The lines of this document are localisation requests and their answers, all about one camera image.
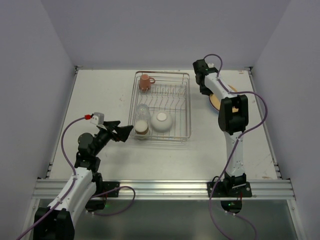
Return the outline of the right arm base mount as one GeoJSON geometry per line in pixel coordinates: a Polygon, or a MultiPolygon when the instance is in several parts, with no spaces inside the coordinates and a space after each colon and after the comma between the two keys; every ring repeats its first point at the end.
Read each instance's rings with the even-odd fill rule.
{"type": "Polygon", "coordinates": [[[223,180],[218,180],[215,176],[211,181],[206,183],[207,193],[210,197],[214,185],[213,198],[234,198],[234,200],[221,200],[221,207],[232,214],[238,214],[243,207],[242,199],[251,198],[253,196],[250,183],[247,181],[247,176],[244,173],[241,176],[224,175],[223,180]]]}

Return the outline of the yellow plate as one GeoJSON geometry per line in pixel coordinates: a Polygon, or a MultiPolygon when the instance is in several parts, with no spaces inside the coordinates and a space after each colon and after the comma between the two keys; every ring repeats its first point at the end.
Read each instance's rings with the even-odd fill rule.
{"type": "MultiPolygon", "coordinates": [[[[236,90],[233,86],[231,86],[231,85],[228,85],[228,86],[232,89],[233,92],[237,92],[237,90],[236,90]]],[[[217,98],[214,94],[211,94],[211,95],[209,96],[209,102],[210,102],[211,106],[212,106],[217,112],[220,111],[220,101],[218,100],[218,98],[217,98]]],[[[232,107],[232,112],[233,112],[233,113],[238,112],[238,108],[232,107]]]]}

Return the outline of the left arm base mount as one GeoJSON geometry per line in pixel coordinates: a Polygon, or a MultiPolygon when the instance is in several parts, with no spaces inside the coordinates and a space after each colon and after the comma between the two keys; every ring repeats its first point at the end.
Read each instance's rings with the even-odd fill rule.
{"type": "MultiPolygon", "coordinates": [[[[98,194],[102,194],[104,192],[118,188],[119,186],[120,186],[120,183],[118,181],[103,181],[102,185],[96,190],[96,192],[93,195],[95,196],[98,194]]],[[[107,205],[108,198],[117,198],[118,196],[119,196],[119,190],[115,190],[110,193],[105,193],[104,195],[99,196],[100,199],[96,199],[96,200],[90,199],[85,205],[85,209],[88,212],[103,210],[107,205]]]]}

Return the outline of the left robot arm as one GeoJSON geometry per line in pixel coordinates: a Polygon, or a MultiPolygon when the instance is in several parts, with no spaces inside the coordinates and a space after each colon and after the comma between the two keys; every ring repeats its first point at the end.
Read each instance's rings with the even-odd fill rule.
{"type": "Polygon", "coordinates": [[[119,182],[103,181],[98,172],[101,160],[98,153],[109,141],[125,142],[132,125],[120,126],[120,121],[102,121],[97,124],[98,133],[85,132],[78,137],[72,175],[55,199],[40,207],[34,215],[33,239],[72,240],[83,210],[96,214],[103,209],[102,201],[91,204],[94,198],[111,197],[122,187],[119,182]]]}

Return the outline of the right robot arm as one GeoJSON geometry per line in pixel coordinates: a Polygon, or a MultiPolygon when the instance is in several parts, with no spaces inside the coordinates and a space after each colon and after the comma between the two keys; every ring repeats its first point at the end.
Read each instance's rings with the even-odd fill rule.
{"type": "Polygon", "coordinates": [[[209,183],[210,196],[237,197],[246,189],[242,134],[249,123],[248,98],[237,94],[220,78],[219,71],[204,59],[193,64],[196,83],[203,95],[214,95],[220,101],[218,126],[224,133],[227,163],[221,176],[209,183]]]}

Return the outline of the blue plate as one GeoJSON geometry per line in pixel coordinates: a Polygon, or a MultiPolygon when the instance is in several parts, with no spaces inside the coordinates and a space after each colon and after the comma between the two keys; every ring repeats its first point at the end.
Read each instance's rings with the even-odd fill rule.
{"type": "Polygon", "coordinates": [[[212,95],[212,96],[209,97],[209,103],[210,103],[210,105],[213,107],[213,109],[214,109],[215,111],[217,111],[217,112],[220,111],[220,105],[221,105],[221,103],[220,103],[220,101],[219,101],[214,95],[212,95]]]}

